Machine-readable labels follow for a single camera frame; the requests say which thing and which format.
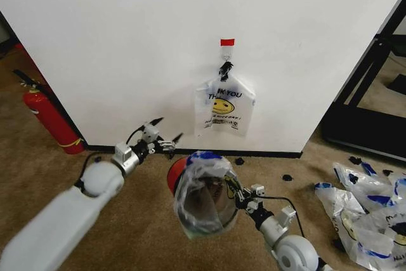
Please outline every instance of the red tape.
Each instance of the red tape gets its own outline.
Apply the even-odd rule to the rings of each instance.
[[[220,46],[234,46],[234,38],[232,39],[220,39]]]

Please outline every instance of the smiley face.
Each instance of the smiley face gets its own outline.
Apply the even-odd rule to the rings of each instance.
[[[353,239],[356,240],[357,237],[355,236],[354,230],[353,230],[353,222],[351,220],[351,216],[346,212],[346,210],[342,210],[341,214],[341,222],[346,229],[348,235]]]
[[[231,104],[227,100],[224,100],[222,98],[217,98],[214,101],[213,112],[215,112],[217,114],[229,114],[233,110],[234,110],[234,105]]]
[[[397,233],[395,236],[395,243],[401,246],[406,246],[406,223],[400,222],[396,225],[392,225],[390,228]]]

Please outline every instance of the plastic bag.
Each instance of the plastic bag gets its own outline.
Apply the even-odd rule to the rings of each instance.
[[[190,239],[221,234],[233,227],[238,209],[225,183],[226,176],[237,178],[224,157],[212,152],[188,157],[173,208]]]
[[[367,211],[392,205],[393,186],[387,179],[369,175],[369,171],[355,171],[340,163],[333,163],[333,169],[345,189],[351,192]]]
[[[406,270],[406,175],[380,178],[365,164],[365,173],[333,168],[347,191],[318,183],[315,193],[348,256],[369,270]]]
[[[232,73],[205,82],[195,92],[195,132],[206,128],[245,135],[255,105],[255,94]]]
[[[391,257],[393,241],[380,233],[377,228],[357,225],[365,211],[351,192],[332,187],[316,185],[316,196],[331,219],[351,260],[373,271],[392,270]]]

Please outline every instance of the crumpled plastic bag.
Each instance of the crumpled plastic bag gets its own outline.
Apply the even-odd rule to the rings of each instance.
[[[406,175],[380,178],[333,164],[346,190],[318,183],[315,194],[351,260],[373,271],[406,270]]]
[[[221,234],[234,226],[238,209],[225,183],[226,176],[237,178],[224,157],[212,152],[188,157],[173,208],[190,239]]]
[[[393,187],[388,179],[380,178],[370,171],[361,173],[336,162],[332,166],[341,184],[367,211],[375,211],[391,204]]]

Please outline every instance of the black wire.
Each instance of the black wire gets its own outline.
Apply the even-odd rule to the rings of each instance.
[[[99,154],[111,154],[111,152],[92,152],[91,154],[89,154],[86,159],[83,162],[83,166],[82,166],[82,171],[81,171],[81,175],[79,176],[79,179],[82,178],[84,171],[86,170],[87,166],[88,166],[88,162],[90,160],[90,158],[93,155],[99,155]]]
[[[142,130],[142,129],[141,129],[141,128],[138,128],[138,129],[134,130],[133,133],[130,134],[130,136],[128,137],[128,139],[127,139],[127,141],[126,141],[126,144],[127,144],[127,145],[128,145],[128,143],[129,143],[129,141],[131,140],[131,138],[133,137],[133,135],[135,135],[135,133],[136,133],[137,131],[140,131],[140,130]]]
[[[258,198],[263,198],[263,199],[275,199],[275,200],[286,200],[289,202],[289,204],[292,206],[292,208],[296,211],[296,219],[298,221],[298,225],[300,228],[300,233],[302,234],[303,237],[305,237],[305,233],[303,233],[303,228],[302,228],[302,224],[300,223],[300,219],[299,219],[299,214],[297,209],[294,207],[293,202],[286,197],[275,197],[275,196],[257,196]]]

